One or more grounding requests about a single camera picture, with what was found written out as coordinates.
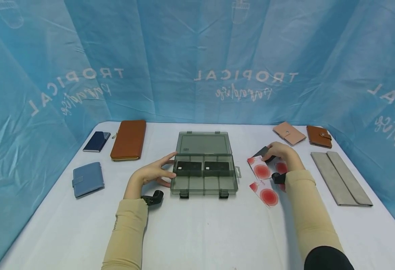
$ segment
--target white card with red circles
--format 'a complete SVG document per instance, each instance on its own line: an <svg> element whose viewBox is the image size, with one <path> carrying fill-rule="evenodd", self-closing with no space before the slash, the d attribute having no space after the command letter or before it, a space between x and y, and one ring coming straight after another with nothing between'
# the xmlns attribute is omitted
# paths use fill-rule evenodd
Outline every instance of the white card with red circles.
<svg viewBox="0 0 395 270"><path fill-rule="evenodd" d="M286 173L286 164L281 162L280 159L277 159L274 160L275 165L273 165L272 162L270 165L266 165L266 163L262 161L262 156L251 157L247 162L257 179L257 181L250 185L250 188L268 208L277 205L279 199L277 193L272 190L271 175L275 171L280 174ZM284 184L278 186L281 191L285 192Z"/></svg>

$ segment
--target blue backdrop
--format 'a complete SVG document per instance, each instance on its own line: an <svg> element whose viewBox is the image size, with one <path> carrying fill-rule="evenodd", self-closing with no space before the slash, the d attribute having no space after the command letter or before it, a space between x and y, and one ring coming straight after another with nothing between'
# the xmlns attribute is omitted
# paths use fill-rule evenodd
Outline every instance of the blue backdrop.
<svg viewBox="0 0 395 270"><path fill-rule="evenodd" d="M395 217L395 0L0 0L0 259L136 118L325 126Z"/></svg>

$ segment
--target white tablecloth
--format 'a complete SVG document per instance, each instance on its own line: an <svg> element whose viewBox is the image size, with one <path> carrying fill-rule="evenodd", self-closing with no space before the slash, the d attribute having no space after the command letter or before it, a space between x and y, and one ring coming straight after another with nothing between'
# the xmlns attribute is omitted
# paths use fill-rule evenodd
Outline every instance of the white tablecloth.
<svg viewBox="0 0 395 270"><path fill-rule="evenodd" d="M113 135L118 127L119 122L104 122L93 132ZM297 128L306 134L305 127ZM226 200L217 196L181 200L168 188L145 186L145 194L163 190L164 201L149 211L143 269L303 269L286 194L276 188L279 204L268 209L249 188L255 177L246 159L270 142L282 141L272 127L176 123L148 123L142 159L137 161L112 162L112 138L101 153L78 151L3 258L0 269L100 269L129 177L137 168L174 151L178 133L190 130L229 133L234 162L242 172L238 193ZM372 208L337 206L310 156L313 151L326 149L314 147L308 140L294 148L313 174L354 268L395 269L395 221L339 145L333 140L332 151L337 151L351 169L374 203ZM72 172L91 162L101 163L105 189L75 199Z"/></svg>

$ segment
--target blue wallet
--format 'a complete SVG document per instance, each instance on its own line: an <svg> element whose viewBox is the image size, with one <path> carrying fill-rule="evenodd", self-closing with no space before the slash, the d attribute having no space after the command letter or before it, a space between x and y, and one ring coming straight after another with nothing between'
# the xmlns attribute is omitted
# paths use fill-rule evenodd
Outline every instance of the blue wallet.
<svg viewBox="0 0 395 270"><path fill-rule="evenodd" d="M104 188L100 162L94 162L75 168L73 171L74 196L80 198Z"/></svg>

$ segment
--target brown wallet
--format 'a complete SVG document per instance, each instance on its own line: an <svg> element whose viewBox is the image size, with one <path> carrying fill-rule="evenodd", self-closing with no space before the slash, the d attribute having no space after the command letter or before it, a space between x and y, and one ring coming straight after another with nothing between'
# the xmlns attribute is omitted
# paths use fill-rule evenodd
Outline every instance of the brown wallet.
<svg viewBox="0 0 395 270"><path fill-rule="evenodd" d="M145 120L122 121L110 153L112 160L140 159L145 131Z"/></svg>
<svg viewBox="0 0 395 270"><path fill-rule="evenodd" d="M332 137L325 128L306 126L306 131L308 133L308 139L310 140L311 145L332 148Z"/></svg>
<svg viewBox="0 0 395 270"><path fill-rule="evenodd" d="M292 146L306 138L304 134L302 134L288 122L283 122L280 125L274 127L272 130Z"/></svg>

